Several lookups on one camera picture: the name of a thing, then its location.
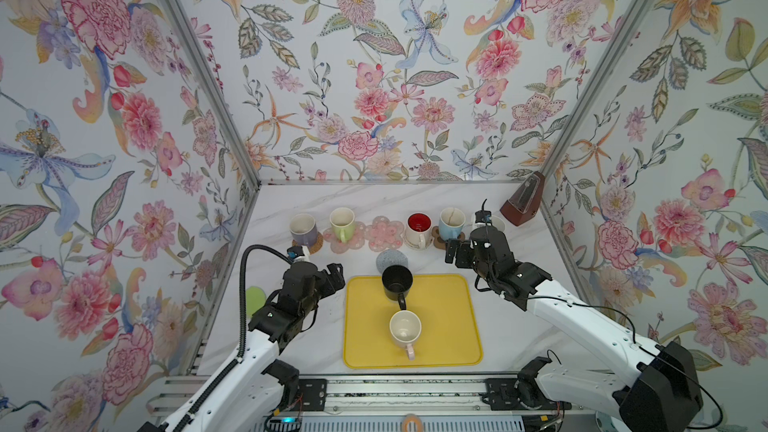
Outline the pink flower coaster front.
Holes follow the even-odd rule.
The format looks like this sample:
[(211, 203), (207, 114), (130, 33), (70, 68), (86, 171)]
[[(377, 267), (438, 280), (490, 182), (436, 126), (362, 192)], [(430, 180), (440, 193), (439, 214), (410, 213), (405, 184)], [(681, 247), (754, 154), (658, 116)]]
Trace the pink flower coaster front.
[(365, 225), (359, 221), (344, 227), (332, 225), (323, 232), (323, 239), (335, 254), (358, 250), (365, 244)]

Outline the blue mug row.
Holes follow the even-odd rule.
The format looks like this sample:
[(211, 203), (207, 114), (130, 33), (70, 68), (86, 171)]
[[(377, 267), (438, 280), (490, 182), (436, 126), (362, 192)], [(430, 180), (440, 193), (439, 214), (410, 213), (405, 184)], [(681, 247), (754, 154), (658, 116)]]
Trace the blue mug row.
[(500, 232), (504, 232), (506, 228), (504, 220), (496, 215), (491, 215), (490, 217), (474, 224), (475, 229), (482, 226), (492, 226)]

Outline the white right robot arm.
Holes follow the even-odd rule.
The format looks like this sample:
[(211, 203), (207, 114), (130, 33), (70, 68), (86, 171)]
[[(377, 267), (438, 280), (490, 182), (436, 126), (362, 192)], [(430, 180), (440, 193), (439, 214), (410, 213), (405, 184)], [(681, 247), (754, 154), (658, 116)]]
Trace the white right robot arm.
[(473, 270), (489, 291), (545, 320), (584, 347), (608, 373), (556, 367), (547, 357), (517, 372), (518, 395), (581, 405), (616, 417), (631, 431), (685, 431), (704, 405), (692, 353), (667, 346), (620, 325), (571, 294), (548, 272), (514, 257), (503, 232), (477, 226), (465, 240), (452, 239), (445, 260)]

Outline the round rattan woven coaster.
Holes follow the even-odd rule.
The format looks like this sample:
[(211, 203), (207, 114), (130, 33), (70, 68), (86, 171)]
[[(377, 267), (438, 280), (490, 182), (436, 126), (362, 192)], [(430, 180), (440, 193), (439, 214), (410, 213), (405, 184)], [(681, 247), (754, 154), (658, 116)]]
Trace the round rattan woven coaster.
[(312, 229), (304, 234), (292, 233), (292, 243), (294, 246), (306, 247), (312, 255), (322, 249), (324, 238), (316, 229)]

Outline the grey blue woven coaster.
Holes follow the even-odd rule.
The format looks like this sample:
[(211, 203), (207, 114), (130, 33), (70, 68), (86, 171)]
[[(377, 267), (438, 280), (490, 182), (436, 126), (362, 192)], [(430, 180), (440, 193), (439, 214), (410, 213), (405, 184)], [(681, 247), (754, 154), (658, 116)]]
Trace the grey blue woven coaster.
[(396, 249), (387, 249), (381, 252), (376, 258), (376, 268), (380, 274), (392, 266), (408, 267), (409, 261), (407, 256)]

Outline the green mug white inside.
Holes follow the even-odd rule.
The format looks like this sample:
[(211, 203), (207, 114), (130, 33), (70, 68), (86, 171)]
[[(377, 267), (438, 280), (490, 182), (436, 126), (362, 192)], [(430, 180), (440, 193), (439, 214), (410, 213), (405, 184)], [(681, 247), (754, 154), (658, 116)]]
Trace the green mug white inside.
[(355, 234), (356, 216), (352, 209), (339, 207), (334, 209), (329, 217), (332, 230), (340, 243), (348, 243)]

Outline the multicolour woven round coaster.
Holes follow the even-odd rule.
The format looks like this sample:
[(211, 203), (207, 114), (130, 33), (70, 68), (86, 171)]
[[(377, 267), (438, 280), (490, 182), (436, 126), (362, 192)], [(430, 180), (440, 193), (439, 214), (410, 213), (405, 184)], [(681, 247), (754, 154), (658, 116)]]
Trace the multicolour woven round coaster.
[(432, 244), (432, 237), (429, 234), (417, 233), (407, 234), (404, 238), (404, 243), (414, 250), (425, 250)]

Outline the brown paw print coaster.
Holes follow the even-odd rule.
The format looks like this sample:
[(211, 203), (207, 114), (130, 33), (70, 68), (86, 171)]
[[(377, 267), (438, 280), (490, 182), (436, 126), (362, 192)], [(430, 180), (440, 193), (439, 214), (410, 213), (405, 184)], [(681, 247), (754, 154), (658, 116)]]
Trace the brown paw print coaster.
[[(447, 248), (447, 241), (444, 239), (443, 235), (441, 234), (441, 229), (438, 226), (434, 226), (431, 230), (431, 235), (432, 235), (434, 247), (439, 250), (445, 251)], [(453, 239), (463, 240), (465, 238), (465, 234), (462, 229), (449, 228), (447, 230), (446, 237), (449, 240), (453, 240)]]

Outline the black mug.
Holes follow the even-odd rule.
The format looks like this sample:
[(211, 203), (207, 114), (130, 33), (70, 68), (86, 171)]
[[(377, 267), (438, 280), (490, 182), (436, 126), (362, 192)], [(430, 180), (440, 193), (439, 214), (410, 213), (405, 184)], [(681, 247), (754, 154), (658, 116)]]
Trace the black mug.
[(406, 310), (406, 297), (413, 286), (411, 271), (402, 265), (389, 266), (382, 273), (382, 285), (386, 297), (397, 303), (401, 310)]

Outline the red inside white mug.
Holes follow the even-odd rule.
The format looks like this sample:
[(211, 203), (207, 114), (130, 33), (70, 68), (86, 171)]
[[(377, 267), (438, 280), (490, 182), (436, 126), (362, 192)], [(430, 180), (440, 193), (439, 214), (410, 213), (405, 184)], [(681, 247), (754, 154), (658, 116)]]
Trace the red inside white mug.
[(406, 222), (405, 236), (407, 234), (429, 234), (431, 236), (432, 221), (424, 213), (411, 214)]

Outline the blue handle mug front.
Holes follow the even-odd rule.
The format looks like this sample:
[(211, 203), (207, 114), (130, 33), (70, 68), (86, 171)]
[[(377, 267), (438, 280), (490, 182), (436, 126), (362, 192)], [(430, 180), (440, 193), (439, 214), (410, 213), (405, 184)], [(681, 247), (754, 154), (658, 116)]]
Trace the blue handle mug front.
[(438, 233), (444, 242), (458, 239), (466, 223), (465, 213), (457, 207), (446, 207), (439, 216)]

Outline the pink flower coaster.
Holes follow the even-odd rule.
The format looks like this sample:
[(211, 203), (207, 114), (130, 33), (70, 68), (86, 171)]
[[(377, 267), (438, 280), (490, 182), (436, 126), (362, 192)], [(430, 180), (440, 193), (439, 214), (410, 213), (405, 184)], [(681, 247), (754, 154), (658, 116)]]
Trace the pink flower coaster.
[(359, 221), (344, 227), (332, 225), (323, 232), (323, 239), (335, 254), (358, 250), (365, 244), (365, 225)]
[(404, 245), (405, 225), (401, 221), (378, 216), (365, 226), (364, 238), (373, 252), (397, 250)]

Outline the purple handle mug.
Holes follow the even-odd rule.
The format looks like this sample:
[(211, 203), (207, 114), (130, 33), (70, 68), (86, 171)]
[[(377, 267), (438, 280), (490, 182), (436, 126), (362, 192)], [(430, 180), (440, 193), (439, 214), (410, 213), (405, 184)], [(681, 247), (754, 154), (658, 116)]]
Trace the purple handle mug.
[(289, 230), (293, 241), (299, 246), (312, 248), (318, 242), (319, 232), (316, 220), (311, 214), (295, 215), (289, 223)]

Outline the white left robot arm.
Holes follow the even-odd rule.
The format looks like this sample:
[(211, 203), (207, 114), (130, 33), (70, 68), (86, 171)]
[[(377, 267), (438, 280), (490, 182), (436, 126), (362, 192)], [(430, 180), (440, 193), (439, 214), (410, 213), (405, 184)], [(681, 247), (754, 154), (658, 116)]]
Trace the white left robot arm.
[(161, 424), (141, 431), (246, 431), (259, 419), (288, 409), (299, 398), (299, 370), (280, 359), (302, 331), (319, 302), (345, 287), (343, 266), (319, 269), (296, 261), (275, 291), (252, 316), (245, 336), (228, 361)]

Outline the pink handle mug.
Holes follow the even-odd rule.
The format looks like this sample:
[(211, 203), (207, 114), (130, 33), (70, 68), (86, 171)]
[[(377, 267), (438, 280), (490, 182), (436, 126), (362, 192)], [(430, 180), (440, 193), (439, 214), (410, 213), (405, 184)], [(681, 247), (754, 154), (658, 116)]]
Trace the pink handle mug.
[(422, 333), (420, 318), (411, 311), (400, 310), (389, 321), (389, 332), (394, 344), (403, 349), (410, 361), (415, 359), (415, 344)]

